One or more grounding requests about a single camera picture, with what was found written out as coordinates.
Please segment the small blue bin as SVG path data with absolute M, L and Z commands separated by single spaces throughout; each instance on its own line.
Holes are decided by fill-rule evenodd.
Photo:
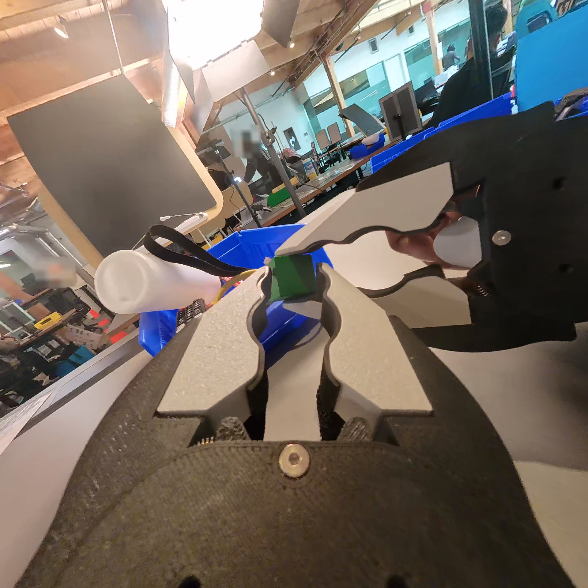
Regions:
M 378 135 L 378 140 L 370 145 L 364 143 L 358 143 L 349 149 L 349 156 L 351 159 L 357 160 L 367 156 L 371 156 L 380 148 L 385 145 L 386 137 L 384 135 Z
M 386 149 L 386 151 L 383 151 L 377 155 L 373 155 L 370 161 L 371 171 L 372 173 L 375 173 L 416 144 L 433 136 L 434 134 L 437 134 L 440 131 L 452 128 L 462 123 L 511 115 L 515 105 L 516 100 L 512 92 L 507 92 L 502 96 L 490 100 L 489 102 L 486 102 L 478 107 L 472 108 L 462 114 L 440 122 L 437 126 L 422 130 L 410 138 L 401 141 L 397 145 L 391 146 L 390 148 Z

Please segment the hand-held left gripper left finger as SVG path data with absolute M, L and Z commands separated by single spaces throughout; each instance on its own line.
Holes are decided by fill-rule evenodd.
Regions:
M 199 320 L 156 410 L 161 417 L 200 417 L 216 430 L 237 418 L 263 440 L 268 402 L 265 351 L 269 268 L 253 270 Z

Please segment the black metal stand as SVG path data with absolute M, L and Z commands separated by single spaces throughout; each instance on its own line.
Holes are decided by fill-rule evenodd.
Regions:
M 249 114 L 251 115 L 255 125 L 258 127 L 258 129 L 261 132 L 261 141 L 262 143 L 265 145 L 265 148 L 267 149 L 269 156 L 276 168 L 276 170 L 278 171 L 284 185 L 285 188 L 288 191 L 288 194 L 290 195 L 290 199 L 292 200 L 292 202 L 295 205 L 295 208 L 297 209 L 299 216 L 301 218 L 306 216 L 306 213 L 304 211 L 303 208 L 303 204 L 300 201 L 298 195 L 296 194 L 296 190 L 295 188 L 292 186 L 292 183 L 290 181 L 290 178 L 286 172 L 285 167 L 283 166 L 281 159 L 279 158 L 277 152 L 275 151 L 275 148 L 273 147 L 274 143 L 275 143 L 275 136 L 273 135 L 273 133 L 265 126 L 265 124 L 261 121 L 259 115 L 257 114 L 254 105 L 246 91 L 245 87 L 241 87 L 239 90 L 237 90 L 236 92 L 236 96 L 242 101 L 242 103 L 244 104 L 244 106 L 246 106 L 247 111 L 249 112 Z

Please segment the green foam cube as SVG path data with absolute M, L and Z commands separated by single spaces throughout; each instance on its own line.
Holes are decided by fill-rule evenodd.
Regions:
M 269 302 L 305 298 L 317 289 L 311 254 L 276 256 L 269 262 L 272 275 Z

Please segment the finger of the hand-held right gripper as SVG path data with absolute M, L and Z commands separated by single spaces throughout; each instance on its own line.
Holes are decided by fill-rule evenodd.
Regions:
M 450 163 L 360 192 L 349 190 L 308 217 L 275 256 L 308 254 L 326 244 L 350 244 L 373 231 L 411 234 L 431 229 L 453 192 Z
M 386 288 L 356 287 L 338 271 L 319 266 L 316 288 L 285 298 L 284 305 L 323 325 L 373 327 L 399 318 L 407 327 L 466 326 L 472 322 L 467 294 L 437 266 L 405 274 Z

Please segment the large blue plastic bin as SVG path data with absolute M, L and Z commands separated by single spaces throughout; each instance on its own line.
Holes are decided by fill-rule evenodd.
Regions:
M 204 254 L 215 257 L 218 264 L 257 269 L 266 258 L 273 258 L 276 251 L 302 228 L 302 224 L 284 224 L 244 230 L 231 234 L 209 251 L 198 254 L 195 254 L 195 250 L 199 246 L 194 243 L 191 242 L 186 248 L 187 238 L 174 236 L 172 244 L 185 250 L 185 258 L 195 258 L 198 269 L 202 268 Z M 138 342 L 151 357 L 157 355 L 175 336 L 177 314 L 178 309 L 141 313 Z M 287 310 L 280 301 L 268 306 L 266 314 L 268 324 L 259 336 L 259 341 L 266 353 L 266 365 L 272 367 L 310 332 L 316 320 Z

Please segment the wooden table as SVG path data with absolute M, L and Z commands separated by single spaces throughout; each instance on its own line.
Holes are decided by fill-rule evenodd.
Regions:
M 327 172 L 319 175 L 316 179 L 296 189 L 298 200 L 303 209 L 303 215 L 308 215 L 323 203 L 332 199 L 335 195 L 345 191 L 357 184 L 371 174 L 371 159 L 382 154 L 391 147 L 390 143 L 383 145 L 377 151 L 359 159 L 347 160 L 336 164 Z M 299 214 L 292 199 L 270 208 L 270 211 L 261 212 L 260 227 L 269 227 L 278 224 L 289 224 L 298 222 L 302 216 Z

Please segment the white metal stand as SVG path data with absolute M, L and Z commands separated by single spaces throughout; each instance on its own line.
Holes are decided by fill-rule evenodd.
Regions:
M 175 231 L 186 234 L 194 231 L 210 220 L 206 212 L 197 212 L 180 215 L 165 215 L 159 218 L 160 224 L 173 228 Z

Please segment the black remote control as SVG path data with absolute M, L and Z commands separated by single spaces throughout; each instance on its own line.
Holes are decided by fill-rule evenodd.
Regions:
M 191 320 L 202 315 L 207 310 L 207 305 L 204 299 L 199 298 L 193 301 L 190 305 L 182 307 L 178 310 L 178 314 L 176 317 L 176 326 L 180 328 L 181 326 L 185 326 Z

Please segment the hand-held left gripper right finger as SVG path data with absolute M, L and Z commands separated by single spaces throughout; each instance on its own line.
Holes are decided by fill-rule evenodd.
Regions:
M 433 407 L 386 312 L 327 264 L 317 267 L 320 322 L 329 336 L 317 391 L 322 441 L 362 419 L 432 417 Z

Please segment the white plastic bottle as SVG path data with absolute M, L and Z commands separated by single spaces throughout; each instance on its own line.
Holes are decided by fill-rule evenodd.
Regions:
M 180 309 L 198 299 L 211 304 L 222 286 L 217 276 L 163 261 L 143 247 L 110 254 L 94 283 L 103 305 L 120 314 Z

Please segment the person's right hand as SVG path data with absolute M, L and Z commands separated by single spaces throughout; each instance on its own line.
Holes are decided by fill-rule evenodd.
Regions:
M 394 251 L 416 258 L 426 265 L 440 265 L 444 269 L 464 270 L 465 267 L 444 261 L 434 250 L 436 236 L 441 230 L 457 222 L 461 216 L 461 213 L 457 211 L 446 212 L 442 215 L 439 224 L 430 231 L 411 234 L 385 231 L 388 244 Z

